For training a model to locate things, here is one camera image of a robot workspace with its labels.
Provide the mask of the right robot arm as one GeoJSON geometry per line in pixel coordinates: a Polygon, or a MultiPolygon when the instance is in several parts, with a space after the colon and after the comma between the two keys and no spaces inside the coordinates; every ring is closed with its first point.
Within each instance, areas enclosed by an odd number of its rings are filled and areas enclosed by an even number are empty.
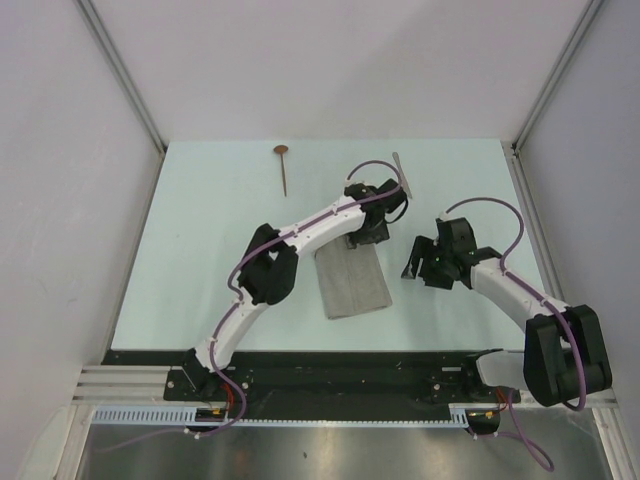
{"type": "Polygon", "coordinates": [[[521,351],[490,349],[471,355],[463,393],[484,401],[497,387],[525,390],[541,405],[583,403],[609,389],[613,375],[596,312],[537,291],[506,266],[492,247],[480,247],[466,218],[437,220],[437,236],[415,238],[405,279],[450,290],[461,283],[490,300],[523,332],[521,351]]]}

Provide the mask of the grey cloth napkin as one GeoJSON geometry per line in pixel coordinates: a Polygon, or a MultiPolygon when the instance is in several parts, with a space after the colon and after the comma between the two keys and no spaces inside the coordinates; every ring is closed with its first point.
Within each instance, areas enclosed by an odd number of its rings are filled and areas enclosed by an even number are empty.
{"type": "Polygon", "coordinates": [[[392,305],[374,245],[351,249],[343,236],[318,249],[314,260],[329,320],[364,315],[392,305]]]}

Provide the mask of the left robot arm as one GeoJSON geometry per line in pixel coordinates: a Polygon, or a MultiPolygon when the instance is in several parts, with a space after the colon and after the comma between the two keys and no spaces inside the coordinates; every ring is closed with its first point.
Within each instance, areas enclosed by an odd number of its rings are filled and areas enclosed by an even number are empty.
{"type": "Polygon", "coordinates": [[[229,309],[213,333],[187,351],[182,363],[187,389],[202,400],[219,392],[221,371],[257,318],[292,292],[304,256],[343,236],[354,247],[386,241],[387,216],[407,207],[407,195],[395,180],[379,187],[353,183],[328,207],[302,221],[282,228],[259,226],[229,274],[227,286],[235,294],[229,309]]]}

